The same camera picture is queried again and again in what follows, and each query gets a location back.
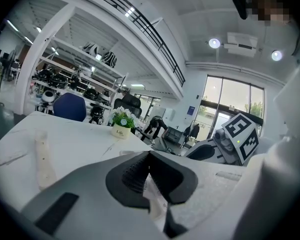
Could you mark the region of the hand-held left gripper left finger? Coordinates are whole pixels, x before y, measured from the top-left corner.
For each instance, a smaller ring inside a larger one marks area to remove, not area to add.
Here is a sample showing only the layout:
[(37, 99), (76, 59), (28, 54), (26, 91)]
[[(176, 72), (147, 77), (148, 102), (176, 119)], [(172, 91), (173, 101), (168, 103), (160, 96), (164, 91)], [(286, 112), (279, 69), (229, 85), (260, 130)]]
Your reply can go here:
[(41, 191), (21, 210), (35, 223), (64, 193), (78, 196), (54, 233), (58, 240), (163, 240), (146, 209), (125, 207), (108, 192), (106, 175), (115, 166), (135, 157), (118, 156), (77, 168)]

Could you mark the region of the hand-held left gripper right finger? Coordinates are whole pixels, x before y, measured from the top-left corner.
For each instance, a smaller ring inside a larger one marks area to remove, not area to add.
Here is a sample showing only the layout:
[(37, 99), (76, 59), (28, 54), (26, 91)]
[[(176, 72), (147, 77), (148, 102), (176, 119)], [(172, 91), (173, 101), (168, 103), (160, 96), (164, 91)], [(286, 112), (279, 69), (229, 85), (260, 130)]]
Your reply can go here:
[(192, 196), (179, 205), (171, 205), (173, 219), (188, 230), (212, 215), (228, 198), (244, 174), (244, 166), (226, 165), (189, 159), (163, 151), (158, 154), (190, 168), (198, 178)]

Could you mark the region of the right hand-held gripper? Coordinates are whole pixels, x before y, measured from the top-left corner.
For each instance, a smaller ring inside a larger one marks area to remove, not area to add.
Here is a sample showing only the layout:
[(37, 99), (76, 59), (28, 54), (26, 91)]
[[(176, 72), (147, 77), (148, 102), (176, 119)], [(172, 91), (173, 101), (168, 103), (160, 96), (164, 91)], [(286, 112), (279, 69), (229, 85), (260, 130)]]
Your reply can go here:
[(239, 113), (223, 123), (213, 134), (213, 139), (197, 142), (184, 156), (208, 163), (244, 165), (258, 145), (259, 135), (256, 124)]

